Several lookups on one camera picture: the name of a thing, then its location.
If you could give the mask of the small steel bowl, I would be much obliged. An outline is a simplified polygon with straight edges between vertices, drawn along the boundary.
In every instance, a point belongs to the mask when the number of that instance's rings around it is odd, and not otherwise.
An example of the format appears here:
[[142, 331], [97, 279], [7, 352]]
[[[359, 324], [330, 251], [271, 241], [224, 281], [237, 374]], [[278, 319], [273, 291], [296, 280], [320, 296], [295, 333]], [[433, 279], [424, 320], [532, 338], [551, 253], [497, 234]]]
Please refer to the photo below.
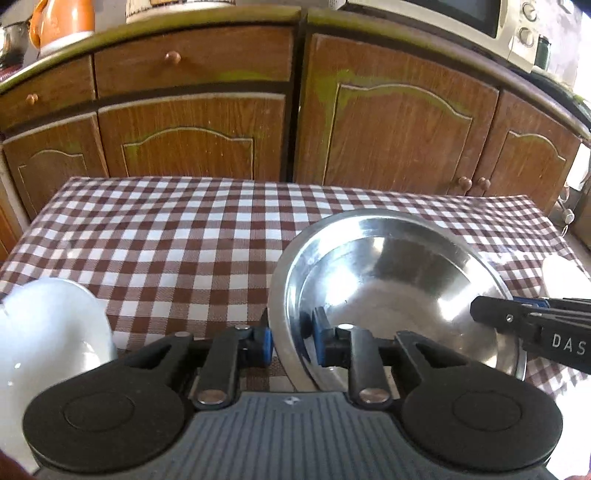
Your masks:
[[298, 299], [297, 320], [311, 341], [311, 313], [391, 339], [408, 330], [509, 375], [522, 377], [524, 359], [510, 335], [476, 322], [478, 296], [507, 299], [500, 275], [456, 244], [367, 237], [339, 246], [311, 267]]

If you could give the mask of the large steel plate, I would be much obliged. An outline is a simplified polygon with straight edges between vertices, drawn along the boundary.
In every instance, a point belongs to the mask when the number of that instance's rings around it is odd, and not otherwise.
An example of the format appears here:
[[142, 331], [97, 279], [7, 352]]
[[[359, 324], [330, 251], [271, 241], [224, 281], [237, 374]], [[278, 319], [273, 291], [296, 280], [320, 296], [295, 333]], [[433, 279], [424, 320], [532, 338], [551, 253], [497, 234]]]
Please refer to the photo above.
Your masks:
[[[311, 272], [311, 267], [332, 249], [356, 239], [380, 236], [430, 244], [443, 240], [484, 259], [466, 241], [449, 230], [420, 217], [392, 210], [342, 212], [305, 228], [281, 254], [273, 272], [267, 300], [267, 318], [273, 331], [276, 353], [295, 390], [344, 391], [348, 385], [348, 374], [344, 369], [324, 368], [318, 364], [312, 334], [310, 342], [304, 340], [301, 330], [304, 324], [297, 320], [297, 314], [305, 277]], [[527, 355], [521, 345], [520, 348], [524, 371], [522, 377], [514, 377], [524, 379]]]

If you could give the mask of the white green-patterned bowl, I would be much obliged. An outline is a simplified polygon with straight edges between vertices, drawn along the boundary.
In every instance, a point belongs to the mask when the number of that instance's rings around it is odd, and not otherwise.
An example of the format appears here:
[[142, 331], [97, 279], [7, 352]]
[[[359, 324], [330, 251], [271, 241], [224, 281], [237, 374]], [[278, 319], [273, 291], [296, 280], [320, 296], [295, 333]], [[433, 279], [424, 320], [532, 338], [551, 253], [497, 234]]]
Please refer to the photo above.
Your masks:
[[591, 299], [590, 278], [574, 261], [551, 255], [543, 260], [541, 271], [545, 297]]

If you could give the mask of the brown checkered tablecloth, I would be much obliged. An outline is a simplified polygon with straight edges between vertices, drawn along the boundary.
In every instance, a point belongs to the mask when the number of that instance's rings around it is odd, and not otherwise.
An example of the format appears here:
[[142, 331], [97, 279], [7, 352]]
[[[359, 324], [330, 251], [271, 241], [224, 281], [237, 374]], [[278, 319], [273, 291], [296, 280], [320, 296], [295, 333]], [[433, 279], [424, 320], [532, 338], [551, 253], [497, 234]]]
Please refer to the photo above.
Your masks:
[[362, 208], [410, 213], [472, 245], [509, 290], [534, 296], [542, 263], [575, 253], [526, 196], [453, 197], [249, 180], [68, 180], [1, 267], [3, 293], [43, 277], [106, 305], [116, 346], [259, 320], [280, 254], [308, 225]]

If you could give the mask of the blue patterned porcelain bowl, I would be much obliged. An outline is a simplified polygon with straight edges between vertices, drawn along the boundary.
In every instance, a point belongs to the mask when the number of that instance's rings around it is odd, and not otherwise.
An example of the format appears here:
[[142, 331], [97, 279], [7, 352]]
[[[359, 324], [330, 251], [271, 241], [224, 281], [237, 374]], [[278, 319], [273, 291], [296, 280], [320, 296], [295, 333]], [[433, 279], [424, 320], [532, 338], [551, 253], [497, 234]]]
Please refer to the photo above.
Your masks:
[[45, 389], [117, 357], [106, 302], [70, 280], [42, 278], [1, 300], [1, 450], [32, 473], [22, 429]]

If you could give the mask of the wooden two-door cabinet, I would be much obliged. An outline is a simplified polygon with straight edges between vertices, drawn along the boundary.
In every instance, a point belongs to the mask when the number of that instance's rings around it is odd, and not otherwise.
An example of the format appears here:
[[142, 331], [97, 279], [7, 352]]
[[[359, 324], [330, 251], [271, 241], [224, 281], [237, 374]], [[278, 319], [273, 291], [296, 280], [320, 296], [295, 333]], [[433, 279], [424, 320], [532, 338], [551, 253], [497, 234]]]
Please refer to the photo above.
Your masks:
[[300, 183], [528, 196], [553, 207], [590, 130], [509, 69], [387, 20], [308, 10]]

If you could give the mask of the green thermos flask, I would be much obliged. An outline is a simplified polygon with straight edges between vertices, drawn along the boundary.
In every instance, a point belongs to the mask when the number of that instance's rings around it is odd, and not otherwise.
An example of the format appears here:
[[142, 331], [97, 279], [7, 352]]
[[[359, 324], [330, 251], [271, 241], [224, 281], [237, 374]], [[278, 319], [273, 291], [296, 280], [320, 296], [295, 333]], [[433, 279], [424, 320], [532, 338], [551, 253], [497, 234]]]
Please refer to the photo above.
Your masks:
[[538, 38], [535, 65], [542, 70], [547, 70], [549, 67], [550, 46], [551, 43], [549, 39], [543, 35], [540, 35]]

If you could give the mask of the wooden drawer cabinet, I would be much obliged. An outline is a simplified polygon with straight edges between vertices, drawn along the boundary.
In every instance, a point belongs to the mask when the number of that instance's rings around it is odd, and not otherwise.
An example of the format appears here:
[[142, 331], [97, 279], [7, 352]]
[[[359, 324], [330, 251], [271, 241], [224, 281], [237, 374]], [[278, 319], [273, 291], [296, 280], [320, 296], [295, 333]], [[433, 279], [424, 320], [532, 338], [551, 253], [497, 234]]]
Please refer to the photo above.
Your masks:
[[303, 12], [164, 14], [72, 44], [1, 85], [1, 151], [34, 218], [73, 177], [286, 176]]

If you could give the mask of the cream microwave oven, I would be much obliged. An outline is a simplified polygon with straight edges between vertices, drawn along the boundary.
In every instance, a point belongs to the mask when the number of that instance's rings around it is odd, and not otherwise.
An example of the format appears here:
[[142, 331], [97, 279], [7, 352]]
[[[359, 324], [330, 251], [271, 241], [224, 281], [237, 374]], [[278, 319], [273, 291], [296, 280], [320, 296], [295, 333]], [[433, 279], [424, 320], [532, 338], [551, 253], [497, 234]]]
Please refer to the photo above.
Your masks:
[[534, 1], [332, 1], [332, 9], [418, 21], [462, 38], [525, 72], [535, 65], [540, 10]]

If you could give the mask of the white rice cooker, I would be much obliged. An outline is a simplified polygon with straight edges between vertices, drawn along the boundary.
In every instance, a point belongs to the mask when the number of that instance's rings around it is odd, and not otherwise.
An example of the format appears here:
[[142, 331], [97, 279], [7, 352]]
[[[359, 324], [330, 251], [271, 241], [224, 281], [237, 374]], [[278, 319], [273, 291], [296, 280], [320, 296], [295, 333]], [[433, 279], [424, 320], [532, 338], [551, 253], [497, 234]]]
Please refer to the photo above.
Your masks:
[[127, 0], [126, 23], [146, 20], [163, 14], [193, 12], [235, 6], [235, 1], [211, 0]]

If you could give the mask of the orange electric kettle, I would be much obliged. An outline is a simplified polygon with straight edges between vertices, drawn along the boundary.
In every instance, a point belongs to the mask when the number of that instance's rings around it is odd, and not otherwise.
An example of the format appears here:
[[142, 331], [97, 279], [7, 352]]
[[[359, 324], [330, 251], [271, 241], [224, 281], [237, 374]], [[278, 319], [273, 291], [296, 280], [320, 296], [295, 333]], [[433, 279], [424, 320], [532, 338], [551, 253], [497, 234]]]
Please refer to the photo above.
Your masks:
[[95, 32], [92, 0], [40, 0], [29, 22], [31, 44], [43, 58]]

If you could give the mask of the steel pot on cooker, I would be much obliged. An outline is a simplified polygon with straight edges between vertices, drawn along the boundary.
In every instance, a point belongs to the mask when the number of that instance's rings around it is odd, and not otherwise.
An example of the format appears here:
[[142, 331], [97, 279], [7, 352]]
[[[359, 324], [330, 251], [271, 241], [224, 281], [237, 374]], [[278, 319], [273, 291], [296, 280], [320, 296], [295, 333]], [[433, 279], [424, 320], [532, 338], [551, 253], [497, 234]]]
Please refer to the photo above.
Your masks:
[[21, 66], [29, 46], [30, 20], [0, 27], [1, 68]]

